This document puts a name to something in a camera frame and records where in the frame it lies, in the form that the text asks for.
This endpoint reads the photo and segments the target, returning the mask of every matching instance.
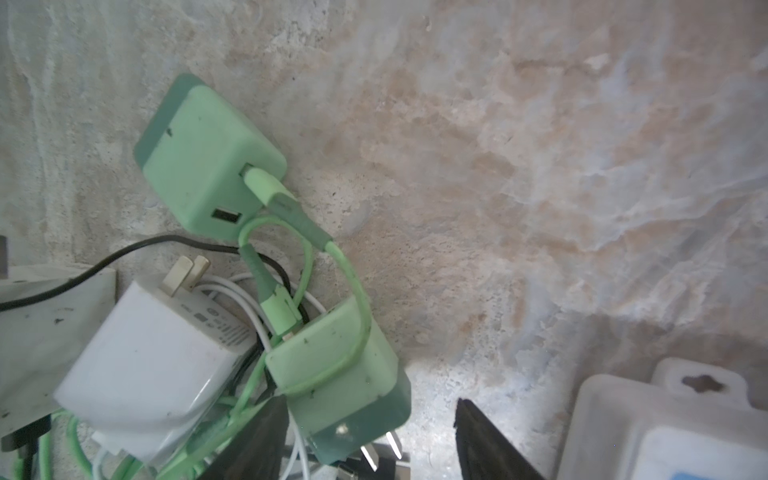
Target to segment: black plastic object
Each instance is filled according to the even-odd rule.
[[[464,480],[545,480],[472,401],[458,400],[453,426]]]
[[[199,480],[274,480],[288,429],[285,396],[273,397],[221,452]]]
[[[38,439],[50,431],[51,416],[46,415],[0,439],[0,450],[13,452],[22,449],[19,458],[32,457],[38,452]]]

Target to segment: concrete wall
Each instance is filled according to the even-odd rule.
[[[458,477],[459,396],[551,477],[581,380],[667,355],[768,409],[768,3],[4,0],[0,21],[13,262],[179,228],[131,148],[192,71],[359,269],[413,383],[417,478]],[[293,239],[258,238],[298,271]],[[123,286],[179,251],[118,262]],[[346,295],[327,262],[311,290]]]

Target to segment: power plug prong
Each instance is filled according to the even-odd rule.
[[[192,270],[190,270],[190,272],[187,274],[187,278],[184,279],[184,282],[181,284],[181,286],[191,291],[194,286],[197,285],[197,282],[200,281],[200,278],[205,275],[209,266],[210,260],[208,260],[206,257],[203,257],[202,255],[198,255],[197,258],[194,259]]]
[[[400,437],[397,436],[394,430],[386,433],[386,439],[389,441],[389,446],[392,447],[392,451],[395,453],[395,457],[398,460],[402,460],[402,443]]]
[[[170,268],[168,275],[163,278],[160,290],[168,296],[176,295],[176,291],[179,290],[179,287],[184,282],[184,279],[187,278],[193,266],[194,263],[189,258],[179,257],[179,260],[176,260],[176,263]]]
[[[379,454],[376,453],[376,449],[373,448],[372,443],[366,443],[362,447],[362,455],[368,460],[368,465],[371,465],[371,470],[374,472],[379,469]]]

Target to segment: light green cable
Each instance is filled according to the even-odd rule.
[[[74,462],[78,464],[80,469],[85,474],[85,478],[93,478],[93,466],[88,460],[88,457],[83,453],[83,448],[80,446],[78,440],[78,418],[72,416],[67,424],[67,441],[69,443],[69,450],[74,457]]]
[[[352,293],[355,296],[357,308],[360,311],[360,332],[358,333],[354,346],[341,358],[341,360],[336,362],[336,365],[315,375],[309,380],[281,390],[281,393],[286,396],[297,396],[309,392],[311,389],[322,385],[333,377],[339,375],[345,369],[348,369],[360,358],[362,351],[366,348],[368,338],[371,335],[371,322],[373,317],[371,314],[371,305],[368,301],[368,295],[362,288],[357,273],[355,273],[355,269],[334,242],[328,242],[326,245],[326,252],[336,261],[336,264],[339,265],[339,268],[344,273],[346,281],[349,283],[349,287],[352,289]]]
[[[235,406],[232,407],[232,417],[237,417],[240,412],[245,409],[250,396],[253,395],[253,391],[256,390],[256,387],[259,385],[259,381],[261,381],[261,376],[264,374],[265,365],[266,355],[262,353],[259,355],[259,359],[256,362],[256,365],[253,367],[253,371],[251,371],[250,376],[248,377],[248,381],[246,382],[245,387],[243,387],[243,391],[240,393],[240,397],[237,399],[237,403],[235,403]]]
[[[199,477],[200,475],[203,474],[203,472],[205,472],[205,468],[206,468],[205,462],[198,462],[194,464],[194,466],[192,467],[192,470],[194,471],[195,476]]]
[[[226,442],[235,436],[258,412],[266,405],[269,399],[264,400],[256,406],[244,409],[223,431],[217,433],[211,439],[207,440],[200,448],[195,449],[192,453],[184,454],[182,452],[177,458],[171,460],[171,462],[163,468],[157,475],[157,480],[176,480],[188,472],[190,468],[193,468],[203,458],[207,457],[214,450],[216,450],[221,444]]]
[[[40,480],[51,480],[53,468],[51,467],[51,432],[46,432],[38,442],[38,464],[40,467]]]
[[[24,459],[17,458],[13,462],[13,480],[22,480],[22,477],[24,477]]]
[[[216,403],[219,405],[234,407],[237,404],[237,397],[220,396]]]
[[[123,480],[125,473],[134,464],[134,460],[135,458],[132,456],[126,455],[126,457],[123,458],[123,460],[120,462],[120,465],[118,465],[118,467],[114,470],[114,473],[112,474],[112,480]]]
[[[261,227],[262,225],[267,225],[267,224],[285,227],[291,232],[293,232],[294,235],[296,235],[301,239],[301,247],[304,250],[304,269],[301,271],[301,278],[299,279],[299,285],[296,287],[296,293],[293,295],[293,304],[298,306],[299,303],[301,303],[301,300],[304,298],[304,293],[306,292],[306,288],[310,285],[310,275],[312,274],[312,267],[315,263],[315,255],[312,250],[312,244],[310,243],[309,240],[302,237],[301,234],[295,228],[291,227],[288,223],[282,221],[280,218],[275,217],[274,215],[265,215],[263,217],[256,217],[250,222],[243,225],[243,229],[240,230],[240,235],[238,237],[238,244],[241,247],[246,246],[248,244],[248,236],[250,235],[250,233],[256,228]]]
[[[144,464],[141,463],[138,459],[134,458],[134,462],[131,463],[131,467],[128,468],[127,472],[125,472],[125,475],[123,475],[123,478],[113,478],[112,480],[131,480],[133,477],[136,476],[136,474],[141,470],[141,467],[143,467]]]

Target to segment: white power adapter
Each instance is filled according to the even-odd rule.
[[[213,300],[179,288],[186,273],[168,289],[175,270],[128,287],[55,392],[101,446],[155,467],[183,445],[257,341]]]

